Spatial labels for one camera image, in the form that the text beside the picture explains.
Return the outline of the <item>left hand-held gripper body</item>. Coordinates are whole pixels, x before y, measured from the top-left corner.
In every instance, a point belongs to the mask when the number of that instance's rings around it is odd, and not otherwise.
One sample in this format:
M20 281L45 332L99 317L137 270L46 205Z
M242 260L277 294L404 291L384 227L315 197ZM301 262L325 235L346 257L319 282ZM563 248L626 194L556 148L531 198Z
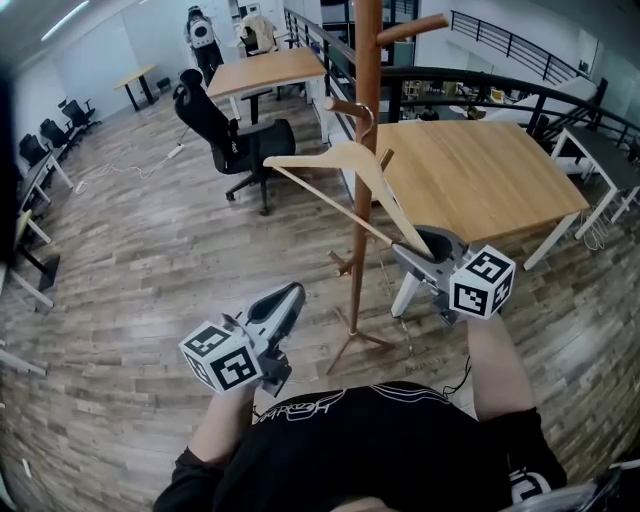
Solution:
M224 314L220 325L204 322L179 343L195 376L218 394L256 384L277 396L291 366L271 345L272 321L246 325L246 313Z

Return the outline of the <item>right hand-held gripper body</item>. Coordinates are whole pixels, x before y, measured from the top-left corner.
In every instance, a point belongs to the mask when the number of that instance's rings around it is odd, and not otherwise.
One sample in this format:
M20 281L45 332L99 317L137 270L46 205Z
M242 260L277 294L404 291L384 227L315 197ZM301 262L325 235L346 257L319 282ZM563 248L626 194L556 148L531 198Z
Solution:
M438 290L433 305L447 326L463 315L487 320L510 297L515 273L516 263L490 245L468 250L431 279Z

